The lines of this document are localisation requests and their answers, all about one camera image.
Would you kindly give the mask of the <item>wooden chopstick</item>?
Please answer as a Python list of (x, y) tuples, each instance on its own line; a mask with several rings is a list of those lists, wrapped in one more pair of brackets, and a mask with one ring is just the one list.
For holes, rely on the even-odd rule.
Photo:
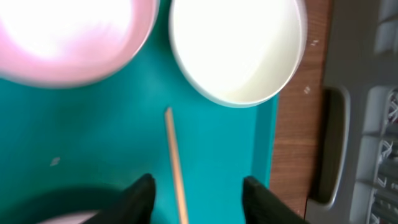
[(175, 133), (174, 117), (171, 107), (168, 107), (165, 111), (165, 124), (169, 145), (170, 163), (174, 180), (175, 196), (178, 207), (178, 217), (180, 220), (180, 224), (189, 224), (183, 175), (180, 165), (180, 156), (178, 152), (178, 142)]

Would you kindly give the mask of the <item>pink bowl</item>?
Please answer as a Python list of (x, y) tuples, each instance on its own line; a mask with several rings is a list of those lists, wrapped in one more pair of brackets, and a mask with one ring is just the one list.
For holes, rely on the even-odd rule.
[(150, 36), (158, 0), (1, 0), (1, 79), (69, 88), (125, 67)]

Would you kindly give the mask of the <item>pink plate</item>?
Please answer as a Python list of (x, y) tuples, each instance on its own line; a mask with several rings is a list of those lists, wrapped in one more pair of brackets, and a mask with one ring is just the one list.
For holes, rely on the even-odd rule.
[(81, 224), (95, 216), (97, 211), (70, 213), (38, 222), (38, 224)]

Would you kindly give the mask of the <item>white bowl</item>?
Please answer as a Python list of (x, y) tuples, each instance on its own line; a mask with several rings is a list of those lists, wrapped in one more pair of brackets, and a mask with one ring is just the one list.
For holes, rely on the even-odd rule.
[(295, 75), (307, 41), (303, 0), (173, 0), (172, 53), (197, 92), (223, 106), (271, 99)]

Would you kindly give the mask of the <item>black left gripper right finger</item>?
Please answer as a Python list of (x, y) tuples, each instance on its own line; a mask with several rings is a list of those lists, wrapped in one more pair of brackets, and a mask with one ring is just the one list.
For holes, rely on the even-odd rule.
[(243, 180), (242, 204), (247, 224), (308, 224), (253, 176)]

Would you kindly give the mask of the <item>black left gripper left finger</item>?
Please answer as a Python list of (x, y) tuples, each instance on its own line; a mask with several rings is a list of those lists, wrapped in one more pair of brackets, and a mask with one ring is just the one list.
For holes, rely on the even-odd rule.
[(155, 204), (155, 179), (144, 174), (111, 207), (83, 224), (149, 224)]

